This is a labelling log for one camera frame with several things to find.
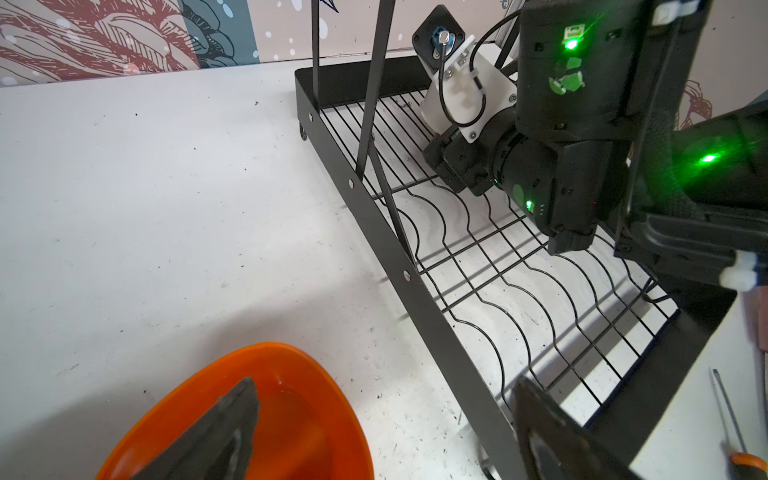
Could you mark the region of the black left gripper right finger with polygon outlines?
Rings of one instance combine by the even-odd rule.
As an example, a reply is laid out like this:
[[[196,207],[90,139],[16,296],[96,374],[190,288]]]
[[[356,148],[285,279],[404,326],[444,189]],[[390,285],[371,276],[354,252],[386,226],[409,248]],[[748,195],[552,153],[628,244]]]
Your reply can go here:
[[[515,431],[530,479],[636,479],[539,385],[520,378],[513,389]]]

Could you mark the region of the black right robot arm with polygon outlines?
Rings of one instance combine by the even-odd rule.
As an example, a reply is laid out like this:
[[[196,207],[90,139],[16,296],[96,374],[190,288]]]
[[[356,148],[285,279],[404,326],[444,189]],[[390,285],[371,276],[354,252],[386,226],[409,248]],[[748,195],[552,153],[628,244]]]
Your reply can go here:
[[[679,129],[707,1],[527,1],[511,62],[437,6],[412,37],[431,83],[424,157],[453,191],[502,190],[547,237],[735,291],[767,282],[767,105]]]

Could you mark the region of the orange plastic bowl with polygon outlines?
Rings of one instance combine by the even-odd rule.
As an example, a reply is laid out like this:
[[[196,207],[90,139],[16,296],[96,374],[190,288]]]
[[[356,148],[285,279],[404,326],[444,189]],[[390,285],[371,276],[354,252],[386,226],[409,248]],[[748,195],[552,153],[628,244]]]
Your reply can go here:
[[[366,437],[340,387],[308,354],[276,342],[236,350],[189,377],[129,430],[99,478],[135,479],[246,377],[260,408],[244,479],[373,478]]]

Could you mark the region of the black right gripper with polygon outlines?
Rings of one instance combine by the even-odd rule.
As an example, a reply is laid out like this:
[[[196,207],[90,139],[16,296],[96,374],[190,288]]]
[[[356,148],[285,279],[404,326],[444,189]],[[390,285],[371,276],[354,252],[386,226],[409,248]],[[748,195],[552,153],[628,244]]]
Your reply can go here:
[[[516,128],[513,107],[495,114],[469,142],[456,127],[436,136],[423,150],[427,164],[450,189],[481,196],[496,186],[524,197],[539,173],[540,143]]]

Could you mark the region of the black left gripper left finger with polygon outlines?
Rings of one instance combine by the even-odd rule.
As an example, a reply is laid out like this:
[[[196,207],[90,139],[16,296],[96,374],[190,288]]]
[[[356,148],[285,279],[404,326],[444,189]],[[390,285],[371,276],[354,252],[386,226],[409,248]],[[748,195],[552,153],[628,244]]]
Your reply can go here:
[[[242,379],[135,479],[244,479],[253,452],[260,401]]]

